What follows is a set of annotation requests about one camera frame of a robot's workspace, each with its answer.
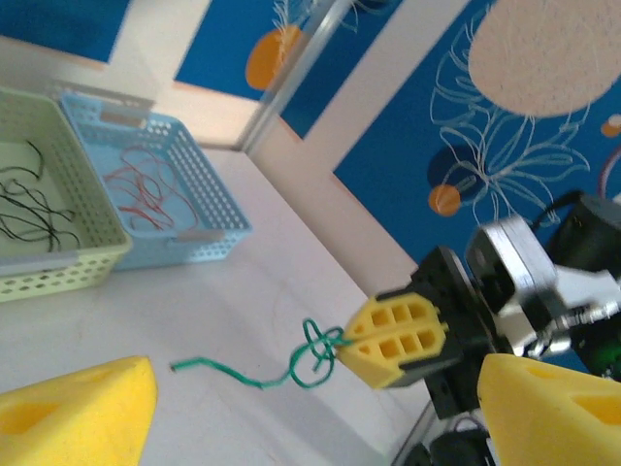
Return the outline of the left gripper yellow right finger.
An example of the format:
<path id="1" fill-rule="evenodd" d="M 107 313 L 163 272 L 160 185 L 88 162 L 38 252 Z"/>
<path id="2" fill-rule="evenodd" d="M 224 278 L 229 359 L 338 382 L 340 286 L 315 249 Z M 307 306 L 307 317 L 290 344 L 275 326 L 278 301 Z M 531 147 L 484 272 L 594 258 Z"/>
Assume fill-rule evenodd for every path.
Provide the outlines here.
<path id="1" fill-rule="evenodd" d="M 620 463 L 618 382 L 489 354 L 477 397 L 502 465 Z"/>

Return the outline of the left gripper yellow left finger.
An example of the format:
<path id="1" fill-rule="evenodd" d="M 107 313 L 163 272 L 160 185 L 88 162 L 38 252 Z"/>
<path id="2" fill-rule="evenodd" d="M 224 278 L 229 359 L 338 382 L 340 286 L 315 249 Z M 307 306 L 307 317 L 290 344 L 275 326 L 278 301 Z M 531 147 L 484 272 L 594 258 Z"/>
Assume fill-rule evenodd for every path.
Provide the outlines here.
<path id="1" fill-rule="evenodd" d="M 146 356 L 124 357 L 1 395 L 3 465 L 137 465 L 157 404 Z"/>

